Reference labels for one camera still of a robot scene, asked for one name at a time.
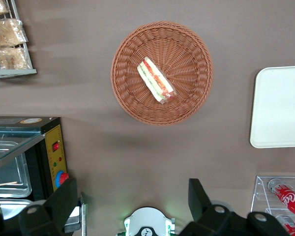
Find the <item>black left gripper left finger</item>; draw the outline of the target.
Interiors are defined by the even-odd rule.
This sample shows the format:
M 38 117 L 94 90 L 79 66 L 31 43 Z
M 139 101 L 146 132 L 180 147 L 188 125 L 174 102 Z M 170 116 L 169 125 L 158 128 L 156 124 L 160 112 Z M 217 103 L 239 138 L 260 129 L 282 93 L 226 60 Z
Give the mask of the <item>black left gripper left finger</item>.
M 0 214 L 0 236 L 64 236 L 77 203 L 77 181 L 68 178 L 44 203 L 32 202 L 7 220 Z

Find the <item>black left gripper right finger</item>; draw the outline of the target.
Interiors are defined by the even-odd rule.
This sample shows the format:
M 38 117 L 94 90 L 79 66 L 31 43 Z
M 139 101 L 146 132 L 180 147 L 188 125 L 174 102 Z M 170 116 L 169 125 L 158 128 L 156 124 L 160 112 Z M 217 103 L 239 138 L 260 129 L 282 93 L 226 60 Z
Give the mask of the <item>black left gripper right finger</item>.
M 197 178 L 189 179 L 188 205 L 193 221 L 180 236 L 287 236 L 274 216 L 251 212 L 246 218 L 221 204 L 213 204 Z

